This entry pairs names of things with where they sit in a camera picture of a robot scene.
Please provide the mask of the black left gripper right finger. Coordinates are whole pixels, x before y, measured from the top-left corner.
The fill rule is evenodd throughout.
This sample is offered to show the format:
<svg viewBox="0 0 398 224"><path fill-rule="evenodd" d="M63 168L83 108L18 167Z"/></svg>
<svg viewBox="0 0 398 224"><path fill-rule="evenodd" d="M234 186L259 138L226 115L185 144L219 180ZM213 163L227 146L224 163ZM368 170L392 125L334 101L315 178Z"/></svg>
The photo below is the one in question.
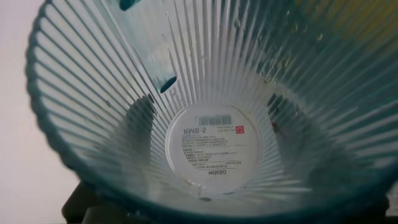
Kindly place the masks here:
<svg viewBox="0 0 398 224"><path fill-rule="evenodd" d="M365 224L374 224L383 222L386 217L386 211L389 208L389 199L384 196L359 215L359 222Z"/></svg>

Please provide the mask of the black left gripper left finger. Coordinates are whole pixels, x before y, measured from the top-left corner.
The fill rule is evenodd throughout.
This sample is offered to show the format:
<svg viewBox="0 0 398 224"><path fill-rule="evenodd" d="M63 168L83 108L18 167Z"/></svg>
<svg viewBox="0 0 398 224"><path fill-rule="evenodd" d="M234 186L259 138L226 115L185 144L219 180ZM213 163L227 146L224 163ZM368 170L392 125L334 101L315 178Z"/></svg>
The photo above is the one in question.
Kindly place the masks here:
<svg viewBox="0 0 398 224"><path fill-rule="evenodd" d="M103 200L81 182L69 196L61 212L68 224L128 224L131 222L123 209Z"/></svg>

